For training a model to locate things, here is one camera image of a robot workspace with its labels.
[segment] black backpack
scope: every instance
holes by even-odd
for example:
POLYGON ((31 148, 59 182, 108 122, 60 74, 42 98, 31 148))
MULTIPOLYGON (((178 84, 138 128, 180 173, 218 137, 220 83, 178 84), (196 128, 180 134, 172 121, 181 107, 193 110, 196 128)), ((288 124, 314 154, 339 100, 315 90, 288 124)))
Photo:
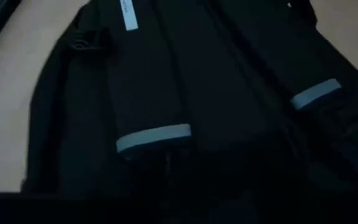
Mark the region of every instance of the black backpack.
POLYGON ((315 25, 307 0, 91 1, 34 91, 22 194, 167 222, 358 207, 358 71, 315 25))

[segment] white label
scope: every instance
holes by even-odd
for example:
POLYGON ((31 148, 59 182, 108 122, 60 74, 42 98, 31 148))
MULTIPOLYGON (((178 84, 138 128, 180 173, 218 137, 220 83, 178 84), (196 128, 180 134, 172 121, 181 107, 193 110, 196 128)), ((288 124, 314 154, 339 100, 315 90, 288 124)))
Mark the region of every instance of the white label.
POLYGON ((125 27, 128 31, 138 29, 132 0, 120 0, 122 14, 124 15, 125 27))

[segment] black fabric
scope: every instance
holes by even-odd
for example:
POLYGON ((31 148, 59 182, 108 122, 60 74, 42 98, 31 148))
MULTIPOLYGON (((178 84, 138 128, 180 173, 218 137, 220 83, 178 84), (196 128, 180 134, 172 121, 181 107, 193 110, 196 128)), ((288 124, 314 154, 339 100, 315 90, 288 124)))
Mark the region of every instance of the black fabric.
POLYGON ((358 71, 298 2, 133 0, 126 31, 119 1, 91 1, 34 92, 23 194, 139 201, 167 223, 324 220, 358 190, 358 71), (295 111, 330 78, 342 89, 295 111), (116 152, 182 123, 191 137, 116 152))

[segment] gray reflective band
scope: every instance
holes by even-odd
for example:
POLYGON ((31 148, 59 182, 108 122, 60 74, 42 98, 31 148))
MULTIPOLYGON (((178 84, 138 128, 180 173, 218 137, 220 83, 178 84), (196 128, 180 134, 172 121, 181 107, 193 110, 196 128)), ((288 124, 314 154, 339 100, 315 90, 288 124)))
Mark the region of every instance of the gray reflective band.
POLYGON ((314 100, 327 95, 328 93, 341 88, 341 84, 336 81, 335 78, 317 84, 292 98, 291 103, 297 109, 300 110, 302 107, 308 105, 314 100))
POLYGON ((183 138, 191 136, 189 124, 178 124, 153 128, 128 134, 117 141, 117 152, 122 152, 130 147, 142 144, 163 141, 167 139, 183 138))

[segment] table surface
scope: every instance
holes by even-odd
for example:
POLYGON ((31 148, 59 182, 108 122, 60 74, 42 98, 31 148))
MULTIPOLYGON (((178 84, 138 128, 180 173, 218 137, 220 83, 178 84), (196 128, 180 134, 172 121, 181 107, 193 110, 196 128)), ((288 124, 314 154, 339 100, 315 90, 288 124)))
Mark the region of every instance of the table surface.
MULTIPOLYGON (((56 40, 88 0, 23 0, 0 33, 0 192, 25 172, 29 103, 56 40)), ((358 68, 358 1, 312 0, 318 29, 358 68)))

